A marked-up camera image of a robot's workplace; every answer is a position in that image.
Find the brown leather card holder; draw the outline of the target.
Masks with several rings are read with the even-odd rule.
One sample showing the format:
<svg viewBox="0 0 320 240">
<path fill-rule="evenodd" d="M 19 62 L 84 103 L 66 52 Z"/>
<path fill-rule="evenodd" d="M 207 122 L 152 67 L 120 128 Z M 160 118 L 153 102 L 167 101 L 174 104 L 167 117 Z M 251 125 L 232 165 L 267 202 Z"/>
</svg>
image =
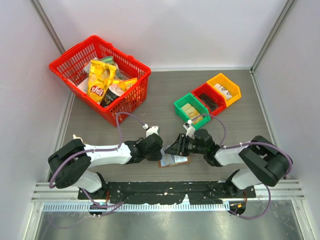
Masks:
<svg viewBox="0 0 320 240">
<path fill-rule="evenodd" d="M 162 158 L 158 161 L 159 168 L 173 167 L 181 164 L 188 164 L 190 162 L 190 159 L 186 156 L 165 153 L 167 148 L 168 146 L 165 146 L 160 151 Z"/>
</svg>

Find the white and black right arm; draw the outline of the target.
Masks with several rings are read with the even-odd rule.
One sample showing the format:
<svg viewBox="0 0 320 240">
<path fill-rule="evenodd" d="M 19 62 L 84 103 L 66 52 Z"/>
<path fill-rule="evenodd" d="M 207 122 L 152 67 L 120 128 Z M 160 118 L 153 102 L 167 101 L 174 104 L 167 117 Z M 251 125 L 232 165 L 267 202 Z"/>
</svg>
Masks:
<svg viewBox="0 0 320 240">
<path fill-rule="evenodd" d="M 233 198 L 250 186 L 264 184 L 274 187 L 293 167 L 292 159 L 261 135 L 238 145 L 220 146 L 207 130 L 198 129 L 194 137 L 179 134 L 164 152 L 183 157 L 189 154 L 203 155 L 204 160 L 213 167 L 245 164 L 246 169 L 235 171 L 225 181 L 225 191 Z"/>
</svg>

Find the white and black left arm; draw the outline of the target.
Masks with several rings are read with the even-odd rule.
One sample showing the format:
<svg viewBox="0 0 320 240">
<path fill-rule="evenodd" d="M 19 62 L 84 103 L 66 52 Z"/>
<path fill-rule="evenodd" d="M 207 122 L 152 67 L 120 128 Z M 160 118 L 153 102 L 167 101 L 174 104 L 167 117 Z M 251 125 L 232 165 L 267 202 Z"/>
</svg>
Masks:
<svg viewBox="0 0 320 240">
<path fill-rule="evenodd" d="M 162 147 L 163 140 L 156 133 L 137 141 L 125 141 L 120 146 L 93 146 L 75 138 L 48 158 L 52 173 L 49 187 L 77 187 L 80 199 L 84 199 L 86 194 L 92 199 L 102 199 L 108 191 L 107 183 L 101 173 L 91 172 L 90 168 L 138 164 L 145 159 L 158 161 L 162 158 Z"/>
</svg>

